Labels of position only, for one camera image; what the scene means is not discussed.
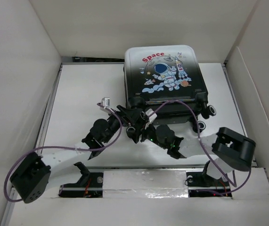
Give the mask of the black space-print suitcase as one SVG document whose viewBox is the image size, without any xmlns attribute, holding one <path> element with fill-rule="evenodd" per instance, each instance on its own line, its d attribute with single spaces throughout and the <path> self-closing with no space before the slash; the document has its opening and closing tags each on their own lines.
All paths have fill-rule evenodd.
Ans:
<svg viewBox="0 0 269 226">
<path fill-rule="evenodd" d="M 216 115 L 194 50 L 188 45 L 134 47 L 124 55 L 126 108 L 152 109 L 156 125 L 190 122 L 202 132 Z"/>
</svg>

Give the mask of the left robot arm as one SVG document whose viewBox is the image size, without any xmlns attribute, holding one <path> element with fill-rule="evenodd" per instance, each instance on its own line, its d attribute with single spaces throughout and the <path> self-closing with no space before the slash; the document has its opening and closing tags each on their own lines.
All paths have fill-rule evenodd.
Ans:
<svg viewBox="0 0 269 226">
<path fill-rule="evenodd" d="M 98 119 L 89 133 L 79 144 L 67 146 L 37 147 L 21 156 L 6 175 L 3 193 L 9 202 L 14 202 L 8 195 L 7 185 L 11 183 L 20 196 L 19 202 L 32 203 L 48 189 L 63 184 L 85 186 L 90 171 L 84 165 L 112 146 L 126 126 L 141 131 L 147 124 L 148 117 L 142 107 L 117 110 L 98 104 L 108 112 L 108 119 Z"/>
</svg>

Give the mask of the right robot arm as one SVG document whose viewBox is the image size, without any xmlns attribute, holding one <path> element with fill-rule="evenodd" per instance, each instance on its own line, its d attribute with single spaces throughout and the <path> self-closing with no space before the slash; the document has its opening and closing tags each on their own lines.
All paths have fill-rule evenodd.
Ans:
<svg viewBox="0 0 269 226">
<path fill-rule="evenodd" d="M 214 184 L 221 177 L 229 179 L 228 173 L 236 170 L 251 173 L 256 148 L 255 141 L 227 127 L 209 136 L 187 139 L 176 136 L 168 125 L 149 125 L 140 135 L 140 142 L 146 140 L 177 160 L 206 155 L 209 160 L 201 173 L 206 185 Z"/>
</svg>

